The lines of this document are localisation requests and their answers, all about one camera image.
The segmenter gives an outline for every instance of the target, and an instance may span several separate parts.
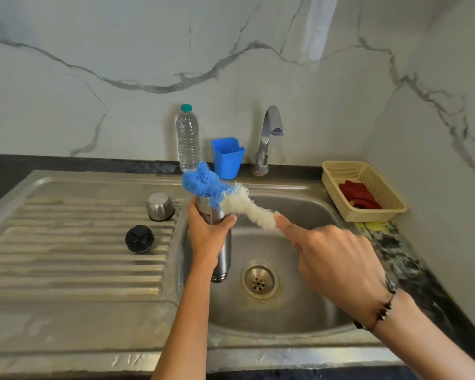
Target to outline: stainless steel bottle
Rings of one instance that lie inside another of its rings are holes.
[[[210,207],[209,198],[207,197],[196,196],[196,205],[199,213],[209,225],[220,224],[226,217],[223,211]],[[230,269],[230,240],[231,230],[227,232],[222,251],[218,255],[218,263],[216,264],[216,267],[213,270],[213,275],[211,276],[211,281],[213,283],[221,283],[227,278],[227,274]]]

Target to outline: forearm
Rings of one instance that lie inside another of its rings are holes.
[[[475,362],[399,291],[374,334],[424,380],[475,380]]]
[[[206,378],[211,273],[192,267],[152,380]]]

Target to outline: bracelet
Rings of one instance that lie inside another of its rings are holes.
[[[369,328],[366,328],[364,327],[360,322],[354,320],[354,325],[358,328],[358,329],[363,329],[365,331],[369,331],[369,332],[373,332],[373,330],[375,329],[376,325],[378,324],[379,321],[383,321],[386,319],[386,317],[388,316],[389,314],[389,311],[393,308],[392,306],[392,301],[394,299],[394,296],[396,295],[396,293],[398,292],[398,289],[397,287],[391,283],[389,281],[389,279],[387,278],[386,279],[386,287],[387,289],[389,290],[389,292],[392,294],[391,298],[389,299],[388,302],[386,302],[383,307],[380,309],[380,311],[378,311],[376,313],[376,320],[375,322],[373,323],[373,325]]]

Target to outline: red cloth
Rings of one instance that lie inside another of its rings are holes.
[[[383,209],[375,200],[374,196],[366,188],[366,185],[360,182],[346,180],[345,184],[340,184],[339,189],[350,205],[361,209]]]

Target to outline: plastic water bottle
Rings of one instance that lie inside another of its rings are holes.
[[[199,153],[199,122],[190,104],[181,105],[181,114],[176,119],[178,134],[179,166],[182,172],[197,168],[201,161]]]

